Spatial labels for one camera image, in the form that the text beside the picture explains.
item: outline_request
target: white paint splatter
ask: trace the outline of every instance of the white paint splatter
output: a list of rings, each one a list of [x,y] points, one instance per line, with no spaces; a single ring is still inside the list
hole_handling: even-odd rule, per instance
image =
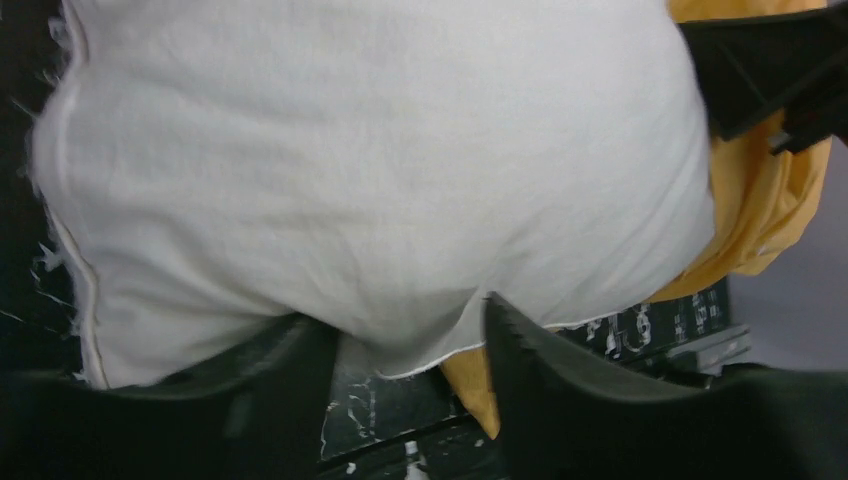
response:
[[[601,328],[601,320],[592,320],[586,324],[586,341],[592,340],[595,338],[595,332]]]
[[[360,438],[368,438],[368,434],[365,432],[365,426],[356,418],[356,415],[353,414],[353,409],[350,407],[347,409],[347,416],[356,425],[356,431],[359,433]]]
[[[324,458],[324,449],[327,448],[327,440],[324,438],[324,429],[327,427],[327,415],[324,415],[324,423],[321,424],[321,458]]]
[[[368,428],[371,432],[371,435],[376,437],[376,429],[377,429],[377,392],[374,391],[373,388],[368,388],[369,394],[369,402],[368,402]]]
[[[683,318],[679,314],[674,316],[674,337],[677,340],[677,343],[683,343],[686,341],[686,330],[683,327]]]
[[[609,322],[609,333],[607,334],[607,349],[604,356],[619,358],[621,356],[621,346],[618,344],[618,314],[607,317]]]

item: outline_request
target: yellow cloth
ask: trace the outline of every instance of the yellow cloth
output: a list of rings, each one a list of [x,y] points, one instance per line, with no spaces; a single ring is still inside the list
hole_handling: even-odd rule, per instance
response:
[[[825,6],[825,0],[671,0],[677,22],[789,13]],[[818,208],[830,141],[799,155],[768,153],[767,139],[781,116],[732,142],[714,140],[711,184],[716,235],[689,268],[648,301],[691,295],[730,272],[756,275],[795,244]],[[465,408],[494,438],[500,421],[485,349],[452,356],[441,365]]]

